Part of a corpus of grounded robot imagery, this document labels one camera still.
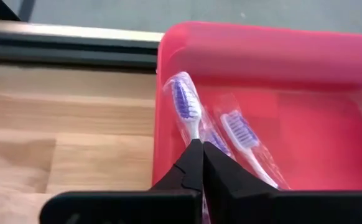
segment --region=wooden surface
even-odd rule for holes
[[[0,224],[69,190],[151,186],[155,76],[0,66]]]

